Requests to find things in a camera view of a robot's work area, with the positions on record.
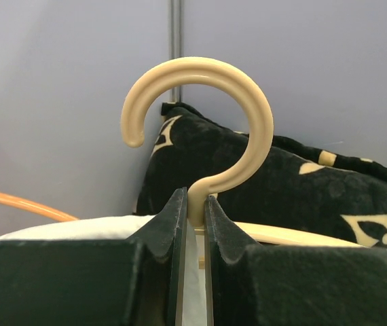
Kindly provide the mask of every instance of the white wall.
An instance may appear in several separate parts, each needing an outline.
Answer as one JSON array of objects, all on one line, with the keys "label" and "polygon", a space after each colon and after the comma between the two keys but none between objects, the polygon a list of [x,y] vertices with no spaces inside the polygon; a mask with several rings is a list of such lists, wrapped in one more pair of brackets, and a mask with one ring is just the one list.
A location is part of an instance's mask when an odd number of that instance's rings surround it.
[{"label": "white wall", "polygon": [[[168,60],[161,1],[0,0],[0,192],[80,218],[131,213],[160,127],[126,147],[127,91]],[[0,234],[49,219],[0,205]]]},{"label": "white wall", "polygon": [[[276,134],[387,165],[387,1],[186,1],[185,55],[227,61],[270,101]],[[247,130],[242,110],[206,86],[184,100]]]}]

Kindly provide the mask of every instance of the black cushion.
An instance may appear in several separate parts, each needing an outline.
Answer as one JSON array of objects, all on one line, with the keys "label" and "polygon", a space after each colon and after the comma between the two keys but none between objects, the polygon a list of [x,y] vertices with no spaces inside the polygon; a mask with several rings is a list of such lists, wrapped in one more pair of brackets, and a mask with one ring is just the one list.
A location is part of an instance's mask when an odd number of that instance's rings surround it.
[{"label": "black cushion", "polygon": [[[162,105],[159,132],[137,215],[159,213],[175,189],[220,173],[242,156],[248,135],[184,103]],[[233,221],[274,225],[387,248],[387,168],[274,136],[261,168],[217,194]]]}]

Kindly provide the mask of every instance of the orange tube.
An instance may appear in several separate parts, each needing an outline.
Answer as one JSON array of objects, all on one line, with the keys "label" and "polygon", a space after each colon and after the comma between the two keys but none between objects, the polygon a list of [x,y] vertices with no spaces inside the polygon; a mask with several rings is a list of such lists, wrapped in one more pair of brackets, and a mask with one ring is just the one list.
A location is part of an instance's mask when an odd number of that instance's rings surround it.
[{"label": "orange tube", "polygon": [[76,221],[78,218],[68,215],[64,212],[58,211],[48,206],[31,202],[20,197],[3,194],[0,192],[0,204],[16,207],[17,209],[23,209],[28,212],[40,214],[50,219],[54,219],[59,222]]}]

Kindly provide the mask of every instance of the hanger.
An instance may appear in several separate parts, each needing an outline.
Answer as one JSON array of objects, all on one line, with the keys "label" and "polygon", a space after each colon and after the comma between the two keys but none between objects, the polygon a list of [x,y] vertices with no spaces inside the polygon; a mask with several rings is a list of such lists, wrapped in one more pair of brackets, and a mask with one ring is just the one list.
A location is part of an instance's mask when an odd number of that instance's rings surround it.
[{"label": "hanger", "polygon": [[211,58],[177,58],[150,69],[130,89],[121,114],[124,142],[131,147],[141,146],[150,105],[163,92],[185,84],[213,86],[228,93],[243,108],[251,131],[248,146],[235,165],[189,188],[187,216],[192,226],[198,227],[204,225],[204,202],[209,194],[240,185],[263,164],[272,145],[274,123],[268,100],[244,72]]},{"label": "hanger", "polygon": [[[196,229],[204,234],[204,203],[210,194],[224,192],[240,185],[262,165],[272,145],[273,118],[268,100],[259,86],[241,70],[219,60],[185,57],[166,61],[140,77],[130,89],[121,114],[123,140],[131,147],[144,142],[145,115],[161,93],[184,84],[203,84],[216,87],[243,108],[250,126],[248,146],[239,161],[215,176],[196,181],[188,190],[187,216]],[[75,221],[56,209],[0,193],[0,204],[37,213],[56,221]],[[298,230],[268,225],[236,222],[254,240],[275,245],[362,247],[345,240]]]}]

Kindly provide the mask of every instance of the white fabric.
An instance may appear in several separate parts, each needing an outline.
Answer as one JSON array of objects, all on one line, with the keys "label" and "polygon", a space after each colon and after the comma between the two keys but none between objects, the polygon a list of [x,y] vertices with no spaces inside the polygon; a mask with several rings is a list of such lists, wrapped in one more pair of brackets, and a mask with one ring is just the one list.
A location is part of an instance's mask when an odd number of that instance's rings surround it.
[{"label": "white fabric", "polygon": [[[86,240],[125,239],[148,223],[154,216],[101,217],[54,223],[23,229],[0,236],[2,240]],[[198,269],[195,231],[188,223],[186,236],[183,326],[206,325],[204,277]]]}]

